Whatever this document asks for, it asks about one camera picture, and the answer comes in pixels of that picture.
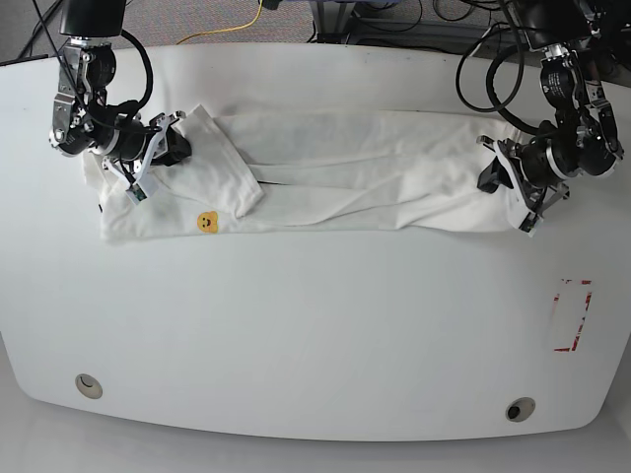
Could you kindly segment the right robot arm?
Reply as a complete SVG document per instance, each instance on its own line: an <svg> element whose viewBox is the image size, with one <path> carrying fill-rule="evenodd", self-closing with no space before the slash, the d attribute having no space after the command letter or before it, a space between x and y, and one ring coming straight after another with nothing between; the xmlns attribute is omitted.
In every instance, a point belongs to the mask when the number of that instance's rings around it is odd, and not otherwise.
<svg viewBox="0 0 631 473"><path fill-rule="evenodd" d="M122 182L135 202L148 198L157 187L152 166L171 167L191 156L189 142L174 129L186 118L178 110L160 113L148 124L140 110L154 88L154 72L145 47L123 28L124 1L67 1L60 33L68 37L53 52L59 63L49 141L65 156L90 151L104 169ZM121 36L139 52L145 90L139 100L107 102L107 86L114 79L116 57L110 40Z"/></svg>

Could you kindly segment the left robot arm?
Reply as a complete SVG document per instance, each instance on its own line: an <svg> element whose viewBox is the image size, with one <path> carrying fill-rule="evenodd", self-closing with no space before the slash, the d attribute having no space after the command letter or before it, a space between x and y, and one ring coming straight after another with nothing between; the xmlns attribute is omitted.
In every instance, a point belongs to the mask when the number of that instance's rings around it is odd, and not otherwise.
<svg viewBox="0 0 631 473"><path fill-rule="evenodd" d="M613 55L630 22L627 1L500 1L512 45L499 51L485 80L490 106L529 136L512 139L480 136L478 143L495 154L479 175L477 187L494 193L509 190L511 225L530 233L544 211L570 195L567 180L580 175L606 176L624 157L613 107L605 96L598 65ZM541 52L540 88L554 108L554 121L538 126L523 122L508 110L517 95L500 100L495 91L499 67L512 55Z"/></svg>

